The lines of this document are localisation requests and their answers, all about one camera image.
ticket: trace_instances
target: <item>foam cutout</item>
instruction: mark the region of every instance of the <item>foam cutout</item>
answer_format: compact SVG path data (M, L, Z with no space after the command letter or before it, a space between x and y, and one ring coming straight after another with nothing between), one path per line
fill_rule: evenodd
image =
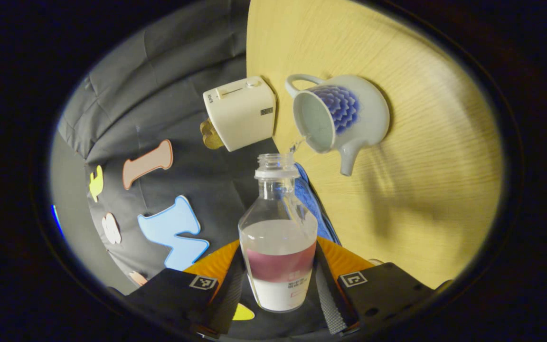
M101 192L103 192L104 187L104 178L103 178L103 169L100 167L100 165L97 165L96 171L93 173L90 173L90 184L88 185L88 188L90 190L90 194L92 195L92 198L95 202L98 202L97 196L100 195Z
M137 219L147 240L172 248L164 261L167 268L184 271L210 246L206 240L177 236L183 232L196 235L201 230L200 223L185 196L176 197L173 206L153 216L139 215Z
M234 314L234 321L250 321L255 317L254 312L248 309L246 306L237 303L236 312Z
M117 223L115 222L115 217L113 217L113 214L108 212L103 217L101 224L104 229L104 235L107 237L107 240L109 240L111 244L122 242L122 236L120 234L119 227L117 227Z
M132 271L128 273L128 275L130 276L130 278L132 278L133 281L139 284L139 286L147 284L147 279L145 279L145 277L143 277L143 275L141 275L137 271Z
M172 162L172 143L168 139L161 141L155 150L135 160L126 160L122 170L124 189L129 190L135 180L155 169L169 169L172 166Z

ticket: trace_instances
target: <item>blue flower pattern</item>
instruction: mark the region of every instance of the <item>blue flower pattern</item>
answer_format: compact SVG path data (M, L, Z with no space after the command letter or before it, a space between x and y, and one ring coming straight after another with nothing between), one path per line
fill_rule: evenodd
M322 85L309 89L326 104L335 125L335 132L341 134L358 121L360 102L349 89L336 85Z

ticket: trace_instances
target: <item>yellow foam cutout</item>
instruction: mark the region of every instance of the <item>yellow foam cutout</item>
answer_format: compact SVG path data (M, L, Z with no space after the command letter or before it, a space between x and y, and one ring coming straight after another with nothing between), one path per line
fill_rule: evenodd
M97 196L103 192L104 180L103 180L103 169L100 165L97 165L96 172L90 173L90 184L88 188L90 189L90 194L95 202L98 202Z
M254 312L250 311L247 307L237 303L236 313L234 314L234 321L250 321L255 317Z

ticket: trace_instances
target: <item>plastic bottle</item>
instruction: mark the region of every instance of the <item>plastic bottle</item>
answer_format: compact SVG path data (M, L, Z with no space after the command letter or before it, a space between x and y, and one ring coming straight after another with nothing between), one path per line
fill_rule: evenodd
M261 154L258 161L259 198L237 225L240 246L259 306L290 312L310 286L318 223L295 196L293 155Z

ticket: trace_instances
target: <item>blue foam cutout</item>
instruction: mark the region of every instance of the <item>blue foam cutout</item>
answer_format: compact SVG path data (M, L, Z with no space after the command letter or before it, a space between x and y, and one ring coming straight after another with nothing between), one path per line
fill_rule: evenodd
M318 220L318 236L321 236L328 241L337 243L337 245L341 245L341 241L339 241L330 220L323 213L323 210L321 210L322 204L311 190L310 178L308 178L308 174L300 164L295 163L295 166L299 170L299 174L301 176L295 179L295 195Z
M149 217L139 215L139 227L147 240L165 245L172 250L164 261L167 268L184 271L208 249L210 243L199 238L180 237L177 234L189 232L199 234L200 224L184 196L174 199L171 207Z

